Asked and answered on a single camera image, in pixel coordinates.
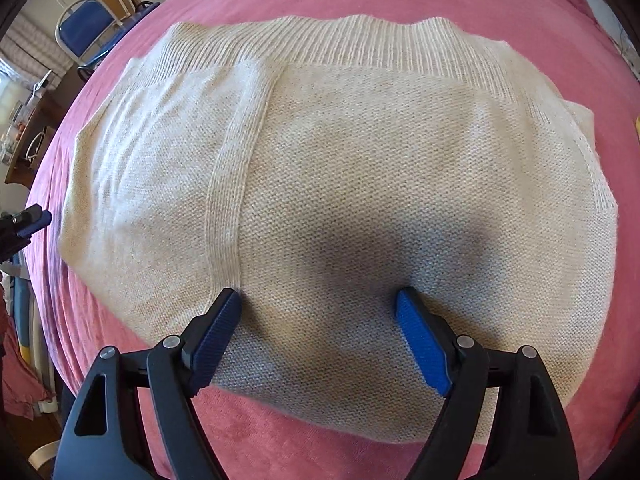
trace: black clamp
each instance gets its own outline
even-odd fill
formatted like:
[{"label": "black clamp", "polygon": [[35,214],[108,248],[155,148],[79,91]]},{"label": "black clamp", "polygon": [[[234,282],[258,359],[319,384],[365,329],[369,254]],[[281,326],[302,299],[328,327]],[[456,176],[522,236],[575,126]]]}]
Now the black clamp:
[{"label": "black clamp", "polygon": [[51,224],[51,213],[34,204],[17,215],[0,218],[0,263],[31,243],[31,235]]},{"label": "black clamp", "polygon": [[445,402],[407,480],[457,480],[473,441],[486,388],[500,388],[478,480],[577,480],[574,443],[562,404],[538,352],[489,350],[456,336],[407,287],[396,319],[427,384]]},{"label": "black clamp", "polygon": [[[151,390],[158,426],[177,480],[228,480],[191,398],[210,383],[240,319],[240,297],[224,289],[181,335],[151,350],[94,361],[66,423],[54,480],[158,480],[146,442],[137,388]],[[499,387],[478,480],[577,480],[578,466],[558,394],[538,352],[487,350],[457,336],[412,288],[396,297],[396,319],[429,386],[445,402],[407,480],[457,480],[487,388]]]}]

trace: bed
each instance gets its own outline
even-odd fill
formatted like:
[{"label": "bed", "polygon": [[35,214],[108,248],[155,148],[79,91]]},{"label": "bed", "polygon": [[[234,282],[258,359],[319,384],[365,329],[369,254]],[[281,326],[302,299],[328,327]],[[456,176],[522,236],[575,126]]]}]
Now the bed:
[{"label": "bed", "polygon": [[[97,351],[145,348],[60,259],[56,240],[74,138],[106,97],[127,61],[147,52],[181,21],[204,25],[262,21],[285,15],[338,18],[370,14],[411,23],[444,16],[463,30],[505,40],[531,60],[565,99],[594,112],[596,150],[619,206],[614,290],[598,350],[566,412],[581,476],[609,452],[629,397],[640,380],[640,145],[634,121],[640,87],[583,0],[168,0],[110,53],[82,90],[58,130],[31,190],[29,204],[53,214],[53,224],[26,250],[46,340],[62,378],[77,391]],[[154,460],[170,475],[150,399],[141,399]],[[401,479],[421,443],[392,445],[312,427],[234,396],[206,388],[194,400],[204,430],[230,478]],[[463,478],[478,468],[483,446],[469,453]]]}]

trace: chair backrest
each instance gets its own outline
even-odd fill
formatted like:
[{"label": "chair backrest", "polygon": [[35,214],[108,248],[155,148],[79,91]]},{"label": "chair backrest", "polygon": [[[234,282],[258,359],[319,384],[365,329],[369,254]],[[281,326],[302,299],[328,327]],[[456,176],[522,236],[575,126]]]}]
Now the chair backrest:
[{"label": "chair backrest", "polygon": [[117,18],[100,0],[79,0],[65,9],[58,20],[56,39],[79,58]]}]

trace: ribbed cuff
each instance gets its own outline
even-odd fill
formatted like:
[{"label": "ribbed cuff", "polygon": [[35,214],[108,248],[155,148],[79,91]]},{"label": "ribbed cuff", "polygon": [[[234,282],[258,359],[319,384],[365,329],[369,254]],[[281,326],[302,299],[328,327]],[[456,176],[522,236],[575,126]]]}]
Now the ribbed cuff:
[{"label": "ribbed cuff", "polygon": [[148,86],[177,73],[272,59],[296,65],[366,66],[417,72],[484,89],[512,100],[514,91],[495,58],[497,42],[460,31],[445,18],[411,25],[370,16],[314,20],[287,16],[270,22],[204,27],[173,25],[127,75]]}]

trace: cloth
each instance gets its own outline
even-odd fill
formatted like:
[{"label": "cloth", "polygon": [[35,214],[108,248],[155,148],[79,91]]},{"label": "cloth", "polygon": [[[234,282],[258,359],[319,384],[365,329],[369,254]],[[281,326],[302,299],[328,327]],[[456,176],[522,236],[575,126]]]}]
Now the cloth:
[{"label": "cloth", "polygon": [[[50,354],[77,392],[100,348],[148,348],[101,304],[58,253],[69,166],[78,131],[99,108],[131,57],[146,54],[177,22],[207,26],[296,15],[340,18],[368,14],[398,23],[445,16],[473,34],[505,40],[549,76],[565,99],[594,112],[596,149],[618,202],[614,288],[600,344],[566,407],[582,478],[609,452],[629,397],[640,380],[640,144],[633,126],[640,86],[609,38],[567,0],[167,0],[120,42],[72,105],[38,170],[30,203],[54,220],[25,249]],[[149,446],[158,471],[172,478],[153,405],[141,393]],[[217,387],[194,399],[207,439],[231,478],[298,480],[404,479],[422,443],[384,444],[320,428]],[[464,475],[484,453],[474,444]]]},{"label": "cloth", "polygon": [[240,290],[215,383],[325,427],[428,436],[404,285],[490,348],[538,348],[567,402],[617,216],[574,109],[444,19],[176,25],[79,133],[60,254],[150,344]]},{"label": "cloth", "polygon": [[6,353],[2,357],[3,408],[7,413],[32,420],[34,403],[50,399],[50,394],[20,356],[14,320],[4,304],[0,304],[0,345],[4,345]]}]

